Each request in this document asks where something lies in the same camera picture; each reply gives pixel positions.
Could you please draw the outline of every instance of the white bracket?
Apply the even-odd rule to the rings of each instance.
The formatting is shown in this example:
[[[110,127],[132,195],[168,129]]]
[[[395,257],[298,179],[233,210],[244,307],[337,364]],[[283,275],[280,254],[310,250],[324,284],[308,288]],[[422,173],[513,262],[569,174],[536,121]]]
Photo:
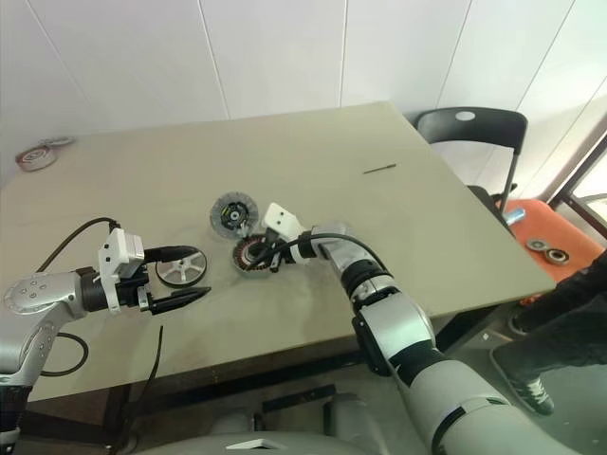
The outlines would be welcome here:
[[[278,232],[281,240],[290,242],[291,240],[297,239],[300,234],[306,231],[297,217],[290,211],[279,206],[275,202],[272,202],[266,210],[264,219],[262,220],[263,228],[270,228]],[[305,259],[300,254],[300,250],[297,246],[290,248],[291,256],[297,264],[307,264],[309,259]]]
[[[116,315],[120,312],[116,284],[120,278],[131,278],[145,259],[141,237],[115,228],[101,246],[98,257],[107,307],[112,315]]]

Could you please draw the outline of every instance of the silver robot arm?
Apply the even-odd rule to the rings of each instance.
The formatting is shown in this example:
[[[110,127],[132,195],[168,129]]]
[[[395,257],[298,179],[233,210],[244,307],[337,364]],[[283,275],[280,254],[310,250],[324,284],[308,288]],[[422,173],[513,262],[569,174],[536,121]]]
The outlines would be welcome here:
[[[159,314],[194,301],[210,288],[190,288],[154,300],[145,264],[193,254],[189,246],[143,250],[141,239],[114,228],[99,250],[100,272],[36,273],[9,288],[0,303],[0,455],[12,453],[28,395],[62,326],[87,313],[122,305]]]
[[[369,367],[395,378],[432,454],[577,453],[536,427],[468,365],[440,353],[428,317],[365,248],[343,239],[314,238],[348,235],[347,225],[305,231],[276,204],[263,225],[286,242],[299,239],[290,248],[296,263],[314,257],[332,263],[352,303],[352,324]]]

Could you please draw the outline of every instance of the wire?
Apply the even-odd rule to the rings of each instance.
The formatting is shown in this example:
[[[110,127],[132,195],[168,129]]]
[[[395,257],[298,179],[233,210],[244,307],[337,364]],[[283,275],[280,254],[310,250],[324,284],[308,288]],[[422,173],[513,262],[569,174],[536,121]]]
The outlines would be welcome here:
[[[78,227],[74,232],[72,232],[71,234],[69,234],[65,240],[63,240],[59,246],[57,246],[55,248],[55,250],[50,253],[50,255],[46,258],[46,260],[42,263],[42,265],[40,265],[40,267],[38,267],[38,270],[36,270],[36,273],[40,273],[40,272],[44,272],[46,270],[46,268],[50,265],[50,263],[52,263],[55,258],[57,256],[59,256],[59,253],[61,253],[64,248],[67,246],[67,244],[69,244],[72,240],[74,240],[76,238],[76,236],[78,236],[81,232],[83,232],[85,229],[90,228],[93,225],[96,225],[97,223],[103,223],[103,222],[107,222],[110,225],[110,231],[113,228],[119,228],[120,227],[120,223],[112,218],[108,218],[106,216],[102,216],[100,218],[95,218],[93,220],[87,221],[86,223],[84,223],[82,226]]]
[[[162,352],[162,333],[164,332],[164,326],[160,326],[160,331],[158,332],[158,344],[156,347],[156,360],[154,361],[154,366],[150,371],[150,375],[148,376],[148,380],[145,382],[143,386],[143,390],[141,391],[141,395],[138,400],[133,404],[132,408],[128,412],[126,412],[126,417],[122,422],[122,430],[120,432],[119,437],[116,442],[112,444],[112,448],[110,448],[109,455],[116,455],[121,448],[123,448],[128,442],[129,435],[131,433],[131,427],[133,426],[133,422],[135,422],[135,418],[138,416],[141,411],[141,407],[143,406],[143,400],[147,395],[152,382],[156,378],[156,372],[158,371],[158,365],[160,364],[160,353]]]
[[[371,249],[369,246],[367,246],[366,244],[364,244],[363,242],[361,242],[359,239],[356,239],[356,238],[351,237],[349,235],[338,234],[338,233],[311,234],[311,235],[308,235],[306,237],[299,237],[299,238],[297,238],[295,240],[291,240],[290,242],[287,242],[286,244],[282,244],[282,245],[276,246],[274,249],[271,249],[270,251],[267,251],[265,254],[263,254],[260,257],[258,257],[257,259],[255,259],[255,261],[253,261],[246,268],[246,270],[251,270],[255,266],[257,266],[260,263],[262,263],[263,261],[266,261],[269,258],[271,258],[272,256],[274,256],[276,253],[281,253],[281,252],[285,251],[286,249],[289,249],[289,248],[291,248],[292,246],[295,246],[295,245],[298,246],[302,242],[308,242],[310,240],[316,240],[316,239],[341,239],[341,240],[346,240],[348,242],[352,242],[353,244],[356,244],[356,245],[360,246],[361,248],[363,248],[364,250],[366,250],[373,257],[373,259],[376,260],[376,262],[379,264],[379,266],[381,268],[383,268],[386,271],[388,270],[386,268],[386,265],[383,263],[383,261],[375,253],[375,251],[373,249]]]
[[[50,263],[52,263],[55,260],[55,258],[57,256],[59,256],[59,254],[65,249],[65,247],[72,240],[74,240],[81,232],[83,232],[84,230],[90,228],[93,225],[96,225],[97,223],[103,223],[103,222],[107,222],[109,224],[110,232],[112,231],[112,229],[120,227],[120,223],[118,221],[116,221],[113,218],[108,218],[107,216],[102,216],[100,218],[94,218],[94,219],[92,219],[90,221],[87,221],[86,223],[84,223],[83,225],[81,225],[80,227],[78,227],[76,230],[74,230],[71,234],[69,234],[65,238],[65,240],[63,240],[59,244],[59,246],[57,246],[53,250],[53,252],[50,253],[50,255],[42,263],[42,265],[40,265],[40,267],[38,267],[38,270],[36,270],[36,273],[44,272],[46,270],[46,268],[50,265]],[[62,372],[45,372],[45,371],[42,371],[42,372],[40,372],[40,376],[45,376],[45,377],[61,377],[61,376],[66,376],[68,374],[72,374],[72,373],[76,372],[77,370],[79,370],[80,367],[82,365],[84,365],[84,363],[86,362],[86,359],[88,358],[88,345],[86,344],[86,341],[84,341],[82,338],[80,338],[80,337],[78,337],[76,335],[73,335],[73,334],[68,334],[66,332],[59,332],[57,334],[57,337],[63,337],[63,338],[73,339],[78,344],[80,344],[81,347],[83,348],[83,357],[72,368],[69,368],[67,370],[63,370]]]
[[[62,372],[44,372],[44,371],[42,371],[42,372],[40,372],[40,376],[45,376],[45,377],[67,376],[68,374],[72,374],[75,371],[79,370],[80,367],[82,365],[84,365],[84,362],[86,362],[86,359],[88,358],[88,346],[86,345],[86,341],[84,341],[82,338],[80,338],[80,337],[78,337],[76,335],[73,335],[73,334],[67,334],[66,332],[59,332],[57,334],[57,337],[63,337],[63,338],[73,339],[78,344],[80,344],[80,346],[83,348],[83,357],[80,359],[80,362],[78,362],[72,368],[69,368],[67,370],[63,370]]]

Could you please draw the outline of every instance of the table leg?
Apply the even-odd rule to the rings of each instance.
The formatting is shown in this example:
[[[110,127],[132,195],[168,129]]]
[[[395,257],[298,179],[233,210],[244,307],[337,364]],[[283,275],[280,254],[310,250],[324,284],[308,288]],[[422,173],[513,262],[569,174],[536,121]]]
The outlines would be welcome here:
[[[131,385],[109,390],[101,425],[86,424],[40,412],[26,411],[19,427],[24,436],[108,447],[114,444],[122,431],[124,410],[128,404]]]
[[[232,379],[230,381],[210,384],[196,389],[177,391],[170,394],[149,397],[143,403],[140,414],[149,414],[164,410],[189,406],[216,398],[252,391],[263,387],[282,384],[316,374],[334,371],[340,368],[358,365],[364,361],[359,350],[332,355],[330,357],[312,360],[282,369],[265,373],[257,373],[249,376]]]
[[[105,402],[105,413],[103,414],[103,429],[108,433],[118,435],[124,425],[124,410],[131,395],[131,385],[112,387]]]
[[[115,435],[108,433],[99,425],[84,424],[28,410],[24,412],[19,427],[23,435],[56,442],[110,446],[115,438]]]

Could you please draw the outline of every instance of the leg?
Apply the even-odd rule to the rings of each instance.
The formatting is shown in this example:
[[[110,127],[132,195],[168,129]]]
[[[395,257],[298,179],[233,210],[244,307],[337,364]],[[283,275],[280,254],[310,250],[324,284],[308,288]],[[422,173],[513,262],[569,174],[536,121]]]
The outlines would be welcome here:
[[[24,435],[58,442],[110,446],[116,439],[114,434],[108,433],[99,425],[84,424],[28,410],[23,414],[20,427]]]
[[[557,368],[607,364],[607,292],[555,318],[526,337],[491,352],[511,389],[536,412],[550,414],[552,400],[540,374]]]
[[[563,280],[557,288],[537,299],[513,320],[516,328],[529,332],[549,321],[580,308],[592,297],[607,291],[607,250],[592,264]]]
[[[115,386],[109,390],[103,414],[103,429],[110,434],[118,435],[124,425],[124,408],[129,402],[131,385]]]

